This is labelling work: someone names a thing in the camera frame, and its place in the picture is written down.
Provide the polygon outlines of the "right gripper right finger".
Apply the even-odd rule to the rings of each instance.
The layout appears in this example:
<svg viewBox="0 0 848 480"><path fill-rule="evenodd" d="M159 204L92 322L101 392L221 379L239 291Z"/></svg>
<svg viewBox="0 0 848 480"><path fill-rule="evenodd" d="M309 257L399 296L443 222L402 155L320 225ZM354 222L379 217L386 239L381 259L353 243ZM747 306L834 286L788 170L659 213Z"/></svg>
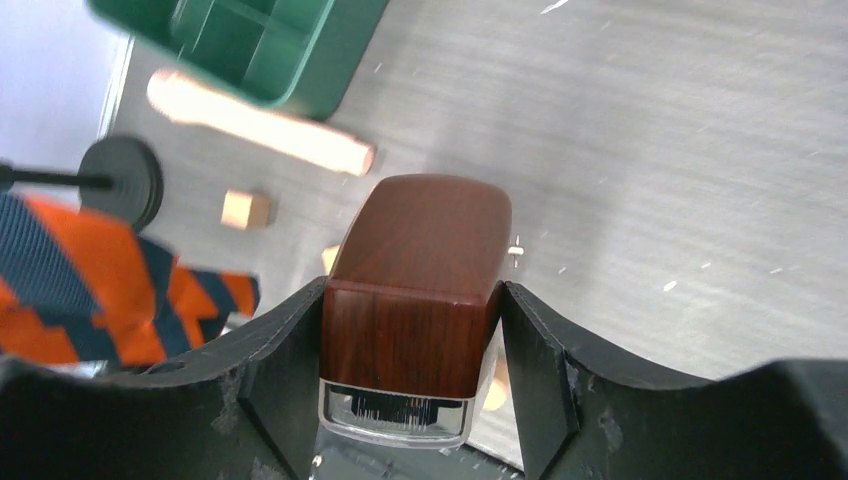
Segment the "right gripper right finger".
<svg viewBox="0 0 848 480"><path fill-rule="evenodd" d="M529 479L847 475L843 360L778 360L708 380L619 347L517 283L500 313Z"/></svg>

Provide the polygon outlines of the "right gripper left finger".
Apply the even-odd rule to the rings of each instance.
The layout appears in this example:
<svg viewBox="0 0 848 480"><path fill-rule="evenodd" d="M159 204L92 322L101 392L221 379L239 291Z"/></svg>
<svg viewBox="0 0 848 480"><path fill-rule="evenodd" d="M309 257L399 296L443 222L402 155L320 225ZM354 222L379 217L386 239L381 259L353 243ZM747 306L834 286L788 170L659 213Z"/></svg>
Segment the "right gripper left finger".
<svg viewBox="0 0 848 480"><path fill-rule="evenodd" d="M5 479L305 479L326 281L142 374L1 360Z"/></svg>

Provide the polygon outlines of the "brown wooden metronome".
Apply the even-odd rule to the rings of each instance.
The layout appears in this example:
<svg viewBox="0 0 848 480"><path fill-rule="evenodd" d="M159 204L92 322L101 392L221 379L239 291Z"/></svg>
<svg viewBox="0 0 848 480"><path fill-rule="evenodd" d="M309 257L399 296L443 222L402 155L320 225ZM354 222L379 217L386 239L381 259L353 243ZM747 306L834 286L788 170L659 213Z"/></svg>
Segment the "brown wooden metronome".
<svg viewBox="0 0 848 480"><path fill-rule="evenodd" d="M318 413L329 431L399 448L464 443L494 373L512 206L444 174L381 180L327 278Z"/></svg>

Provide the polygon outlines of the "orange navy striped tie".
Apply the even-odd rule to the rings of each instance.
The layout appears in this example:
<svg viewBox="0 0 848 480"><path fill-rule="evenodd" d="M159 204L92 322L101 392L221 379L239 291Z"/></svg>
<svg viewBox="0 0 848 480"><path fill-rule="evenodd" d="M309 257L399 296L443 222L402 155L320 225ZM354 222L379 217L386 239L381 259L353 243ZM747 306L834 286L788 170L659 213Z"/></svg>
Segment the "orange navy striped tie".
<svg viewBox="0 0 848 480"><path fill-rule="evenodd" d="M257 279L190 268L126 222L18 194L1 197L1 350L66 365L151 366L254 315Z"/></svg>

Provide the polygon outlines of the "small round wooden disc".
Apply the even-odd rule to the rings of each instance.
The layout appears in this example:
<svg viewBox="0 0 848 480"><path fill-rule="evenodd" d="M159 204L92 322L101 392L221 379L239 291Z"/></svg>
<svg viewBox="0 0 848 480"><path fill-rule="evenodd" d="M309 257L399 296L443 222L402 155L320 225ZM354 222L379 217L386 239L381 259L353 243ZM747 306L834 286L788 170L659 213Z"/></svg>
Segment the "small round wooden disc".
<svg viewBox="0 0 848 480"><path fill-rule="evenodd" d="M507 361L501 356L495 363L494 375L483 403L483 410L489 412L500 409L506 403L509 394L510 380Z"/></svg>

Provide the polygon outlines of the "small wooden block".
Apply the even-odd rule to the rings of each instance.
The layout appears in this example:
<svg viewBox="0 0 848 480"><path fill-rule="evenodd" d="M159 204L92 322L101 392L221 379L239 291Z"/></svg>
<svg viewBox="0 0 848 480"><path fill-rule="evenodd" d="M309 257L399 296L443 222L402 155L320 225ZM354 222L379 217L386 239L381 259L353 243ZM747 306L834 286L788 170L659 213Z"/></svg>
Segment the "small wooden block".
<svg viewBox="0 0 848 480"><path fill-rule="evenodd" d="M332 271L336 258L339 252L340 246L334 245L331 247L325 248L321 253L321 260L323 264L323 270L325 275L329 275Z"/></svg>

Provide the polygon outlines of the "small wooden cube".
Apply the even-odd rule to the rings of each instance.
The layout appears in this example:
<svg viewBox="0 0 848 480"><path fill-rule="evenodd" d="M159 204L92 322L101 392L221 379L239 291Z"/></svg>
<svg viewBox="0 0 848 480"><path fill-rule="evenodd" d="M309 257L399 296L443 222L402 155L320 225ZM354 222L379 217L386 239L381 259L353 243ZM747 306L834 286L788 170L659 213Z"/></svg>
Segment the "small wooden cube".
<svg viewBox="0 0 848 480"><path fill-rule="evenodd" d="M264 228L269 224L271 200L259 193L228 190L220 223L239 230Z"/></svg>

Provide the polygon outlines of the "black microphone stand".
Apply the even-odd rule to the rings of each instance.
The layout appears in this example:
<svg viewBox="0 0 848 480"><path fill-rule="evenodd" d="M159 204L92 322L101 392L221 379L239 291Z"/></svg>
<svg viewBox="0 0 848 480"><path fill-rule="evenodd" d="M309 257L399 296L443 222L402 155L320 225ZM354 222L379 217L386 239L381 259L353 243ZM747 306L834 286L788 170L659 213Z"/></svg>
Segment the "black microphone stand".
<svg viewBox="0 0 848 480"><path fill-rule="evenodd" d="M156 217L164 196L164 176L154 151L143 140L108 136L84 153L75 173L24 169L1 161L1 187L17 183L75 187L83 207L129 223L137 232Z"/></svg>

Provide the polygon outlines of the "wooden cylinder peg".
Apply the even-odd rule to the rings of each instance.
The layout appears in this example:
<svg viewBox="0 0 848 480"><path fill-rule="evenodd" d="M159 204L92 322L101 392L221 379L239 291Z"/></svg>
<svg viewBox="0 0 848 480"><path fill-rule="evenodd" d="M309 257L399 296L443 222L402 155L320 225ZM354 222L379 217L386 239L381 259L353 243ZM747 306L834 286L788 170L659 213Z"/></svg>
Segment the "wooden cylinder peg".
<svg viewBox="0 0 848 480"><path fill-rule="evenodd" d="M146 95L174 123L207 127L326 170L361 177L376 158L374 145L351 134L254 107L176 70L154 72Z"/></svg>

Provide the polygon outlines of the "green compartment tray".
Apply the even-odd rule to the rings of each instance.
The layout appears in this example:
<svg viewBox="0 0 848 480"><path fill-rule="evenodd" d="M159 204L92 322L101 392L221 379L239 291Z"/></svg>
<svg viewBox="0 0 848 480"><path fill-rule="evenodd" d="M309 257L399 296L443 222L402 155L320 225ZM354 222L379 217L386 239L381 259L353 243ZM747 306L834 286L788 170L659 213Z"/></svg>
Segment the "green compartment tray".
<svg viewBox="0 0 848 480"><path fill-rule="evenodd" d="M94 0L91 11L256 106L323 121L338 109L384 0Z"/></svg>

